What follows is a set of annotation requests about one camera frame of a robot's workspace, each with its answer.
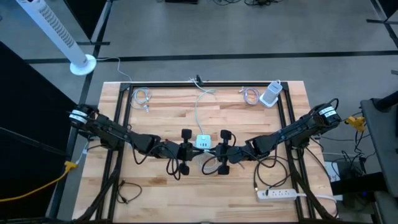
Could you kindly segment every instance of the gray floor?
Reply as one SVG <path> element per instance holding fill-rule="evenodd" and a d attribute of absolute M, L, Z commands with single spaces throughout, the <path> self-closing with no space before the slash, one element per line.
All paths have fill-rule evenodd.
<path fill-rule="evenodd" d="M 49 1 L 77 41 L 87 41 L 63 1 Z M 24 59 L 64 58 L 15 1 L 0 0 L 0 40 Z M 111 9 L 100 57 L 195 54 L 251 54 L 282 52 L 340 52 L 397 50 L 386 29 L 368 24 L 378 19 L 370 1 L 285 0 L 269 7 L 248 7 L 243 2 L 217 6 L 166 4 L 156 0 L 115 1 Z M 92 47 L 82 47 L 87 54 Z M 276 58 L 242 60 L 186 60 L 169 62 L 123 62 L 121 70 L 135 81 L 187 80 L 196 74 L 205 80 L 304 80 L 310 104 L 340 99 L 342 117 L 359 111 L 362 99 L 383 97 L 398 87 L 397 56 Z M 73 76 L 68 64 L 33 65 L 43 76 L 77 102 L 84 77 Z M 117 63 L 99 63 L 91 82 L 87 103 L 97 104 L 102 83 L 128 81 L 116 71 Z M 354 138 L 347 125 L 327 133 L 331 138 Z M 83 140 L 76 145 L 74 158 Z M 323 140 L 326 152 L 353 153 L 352 142 Z M 365 154 L 373 152 L 370 139 L 362 143 Z M 325 156 L 326 160 L 338 158 Z M 376 157 L 366 163 L 379 171 Z M 68 176 L 60 218 L 69 219 L 81 171 Z M 368 216 L 340 211 L 345 220 L 369 221 Z"/>

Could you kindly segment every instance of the white power adapter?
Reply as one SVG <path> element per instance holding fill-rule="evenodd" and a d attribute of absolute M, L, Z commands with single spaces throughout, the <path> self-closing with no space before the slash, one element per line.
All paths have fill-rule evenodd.
<path fill-rule="evenodd" d="M 196 147 L 199 149 L 211 149 L 211 137 L 207 134 L 198 134 Z"/>
<path fill-rule="evenodd" d="M 294 189 L 280 190 L 259 190 L 257 191 L 258 202 L 282 202 L 294 201 L 297 198 L 297 192 Z"/>
<path fill-rule="evenodd" d="M 260 102 L 267 108 L 273 107 L 278 101 L 278 95 L 282 91 L 283 87 L 280 84 L 280 80 L 273 81 L 267 88 L 267 90 L 260 96 Z"/>

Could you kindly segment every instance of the wooden tabletop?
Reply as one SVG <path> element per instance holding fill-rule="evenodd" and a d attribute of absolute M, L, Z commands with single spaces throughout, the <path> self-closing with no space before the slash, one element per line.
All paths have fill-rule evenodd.
<path fill-rule="evenodd" d="M 104 83 L 99 101 L 100 112 L 114 117 L 120 83 Z M 244 141 L 262 134 L 270 134 L 281 128 L 277 106 L 267 109 L 260 103 L 252 106 L 238 93 L 241 87 L 217 87 L 212 95 L 205 95 L 198 104 L 198 117 L 205 134 L 209 134 L 215 146 L 222 141 L 220 130 L 228 129 L 236 135 L 237 146 Z M 266 87 L 258 87 L 263 92 Z M 303 82 L 289 82 L 290 95 L 295 117 L 308 113 L 310 106 Z M 202 93 L 198 88 L 151 88 L 152 99 L 148 103 L 149 112 L 132 109 L 129 124 L 133 131 L 142 134 L 156 134 L 162 139 L 180 143 L 181 130 L 192 130 L 192 139 L 200 134 L 195 121 L 195 101 Z M 124 116 L 127 94 L 124 95 L 121 118 Z M 289 124 L 289 114 L 285 96 L 282 95 L 285 117 Z M 310 142 L 309 149 L 323 162 L 320 147 Z M 83 176 L 73 217 L 79 217 L 100 191 L 107 151 L 93 149 L 87 155 Z M 284 144 L 278 146 L 278 156 L 286 157 Z M 328 177 L 316 160 L 304 155 L 310 187 L 315 195 L 332 195 Z M 242 162 L 244 169 L 237 164 L 230 165 L 229 175 L 203 175 L 197 161 L 189 162 L 190 175 L 177 181 L 166 173 L 165 159 L 148 158 L 137 165 L 131 147 L 126 144 L 123 156 L 121 179 L 142 186 L 142 195 L 128 205 L 116 203 L 114 222 L 296 222 L 297 212 L 294 202 L 258 203 L 253 189 L 253 172 L 257 162 Z M 282 166 L 272 169 L 260 168 L 262 178 L 276 183 L 285 174 Z M 291 189 L 290 178 L 277 189 Z M 259 183 L 259 189 L 266 186 Z M 121 193 L 132 198 L 138 193 L 135 186 L 125 185 Z M 104 204 L 104 217 L 107 216 L 110 193 Z M 334 202 L 320 198 L 319 201 L 331 214 L 335 214 Z M 305 199 L 302 199 L 304 214 L 307 215 Z"/>

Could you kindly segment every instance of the white power strip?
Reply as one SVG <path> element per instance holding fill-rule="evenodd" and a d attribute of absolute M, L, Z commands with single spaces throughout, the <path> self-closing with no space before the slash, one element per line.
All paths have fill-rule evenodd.
<path fill-rule="evenodd" d="M 294 189 L 279 189 L 257 191 L 258 202 L 283 202 L 294 201 L 297 198 L 297 192 Z"/>

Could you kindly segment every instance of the black floor line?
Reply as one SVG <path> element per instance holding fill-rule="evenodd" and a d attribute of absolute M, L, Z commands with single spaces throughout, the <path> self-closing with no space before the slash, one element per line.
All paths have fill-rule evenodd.
<path fill-rule="evenodd" d="M 359 57 L 359 56 L 388 56 L 388 55 L 398 55 L 398 50 L 374 50 L 374 51 L 359 51 L 359 52 L 268 53 L 268 54 L 166 55 L 166 56 L 136 56 L 136 57 L 119 57 L 119 58 L 122 62 L 150 62 L 150 61 L 171 61 L 171 60 Z M 118 61 L 117 59 L 111 58 L 106 61 L 98 61 L 98 63 L 117 62 L 117 61 Z M 67 58 L 27 59 L 25 60 L 25 62 L 29 64 L 70 63 Z"/>
<path fill-rule="evenodd" d="M 379 4 L 376 2 L 376 0 L 371 0 L 372 5 L 374 10 L 376 10 L 377 14 L 379 15 L 380 19 L 386 20 L 386 15 L 381 11 L 381 8 L 379 7 Z M 391 28 L 390 24 L 384 24 L 384 27 L 387 29 L 388 34 L 390 35 L 392 41 L 394 41 L 394 44 L 396 45 L 398 49 L 398 38 L 396 36 L 396 33 L 394 30 Z"/>
<path fill-rule="evenodd" d="M 109 11 L 105 17 L 104 24 L 98 34 L 97 42 L 102 42 L 104 39 L 106 25 L 108 24 L 109 15 L 111 14 L 111 8 L 112 8 L 112 3 L 109 8 Z M 93 51 L 94 58 L 98 58 L 98 55 L 100 54 L 100 50 L 101 50 L 101 45 L 96 45 L 94 47 L 94 51 Z M 88 90 L 90 89 L 91 80 L 93 79 L 93 74 L 94 74 L 94 71 L 90 72 L 85 78 L 85 82 L 84 82 L 83 88 L 81 90 L 79 103 L 86 103 L 87 96 L 88 96 Z"/>

